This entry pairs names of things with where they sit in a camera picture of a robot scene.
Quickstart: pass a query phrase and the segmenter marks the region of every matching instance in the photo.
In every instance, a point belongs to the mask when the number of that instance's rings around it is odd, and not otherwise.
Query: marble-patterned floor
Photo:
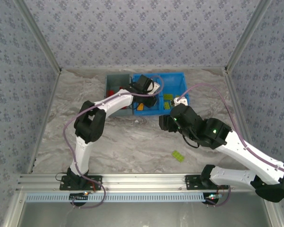
[[[95,102],[103,99],[106,74],[169,71],[184,72],[187,87],[197,83],[210,83],[216,86],[233,112],[221,69],[63,70],[33,173],[57,173],[67,170],[72,157],[63,140],[62,128],[79,112],[84,101]],[[190,105],[203,118],[215,117],[231,125],[223,103],[210,88],[199,87],[189,95]],[[103,135],[95,143],[92,151],[89,171],[91,173],[198,173],[206,164],[244,169],[240,163],[222,153],[208,148],[189,147],[179,133],[162,131],[158,120],[158,116],[108,118]],[[76,141],[74,131],[71,124],[67,136],[73,147]],[[185,156],[182,163],[172,157],[171,153],[174,150]]]

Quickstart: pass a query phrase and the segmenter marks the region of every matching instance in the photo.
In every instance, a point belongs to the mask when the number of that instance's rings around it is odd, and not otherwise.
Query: gray bin
[[[114,93],[117,93],[120,90],[120,87],[128,87],[131,83],[131,74],[111,74],[106,76],[106,84],[105,84],[105,93],[104,98],[108,97],[108,91],[112,90]],[[117,116],[129,116],[133,114],[133,110],[128,108],[121,109],[117,112],[113,113],[112,117]]]

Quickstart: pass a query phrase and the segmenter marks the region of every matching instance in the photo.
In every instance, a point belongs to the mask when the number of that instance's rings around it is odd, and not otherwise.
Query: patterned wallpaper
[[[60,67],[223,66],[259,0],[25,0]]]
[[[284,161],[284,0],[273,0],[231,74],[254,145]]]
[[[0,0],[0,226],[27,170],[56,74],[12,0]]]

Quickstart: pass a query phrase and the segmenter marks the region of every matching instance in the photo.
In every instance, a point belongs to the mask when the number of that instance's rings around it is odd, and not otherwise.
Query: yellow object
[[[164,100],[172,100],[172,94],[163,94],[163,99]]]
[[[164,102],[164,110],[170,110],[170,106],[168,102]]]
[[[144,108],[144,104],[140,103],[140,105],[138,106],[137,110],[143,110],[143,108]]]
[[[184,161],[184,156],[181,155],[178,151],[174,150],[174,152],[171,153],[171,155],[178,160],[179,162],[183,162]]]

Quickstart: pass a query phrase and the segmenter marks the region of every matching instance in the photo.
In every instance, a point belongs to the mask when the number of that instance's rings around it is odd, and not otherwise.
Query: plastic bin
[[[120,87],[125,88],[131,83],[130,74],[111,74],[106,75],[106,84],[105,84],[105,93],[104,98],[109,97],[109,92],[113,91],[117,93],[120,90]],[[133,110],[130,108],[121,109],[113,113],[112,117],[117,116],[129,116],[133,114]]]
[[[172,94],[173,98],[182,95],[187,90],[184,73],[166,72],[166,73],[142,73],[142,74],[149,78],[155,75],[161,76],[164,81],[164,88],[163,91],[161,91],[158,95],[156,95],[157,103],[155,104],[155,106],[151,108],[147,108],[144,106],[144,109],[139,111],[135,109],[138,104],[134,104],[135,110],[133,111],[133,114],[144,115],[144,116],[169,114],[172,109],[172,106],[170,105],[169,110],[164,109],[164,102],[167,102],[167,100],[163,99],[163,94]],[[133,82],[136,82],[142,74],[133,74]],[[160,84],[160,86],[162,86],[159,78],[152,78],[152,79],[158,84]],[[189,104],[189,95],[186,94],[185,98],[187,99]]]

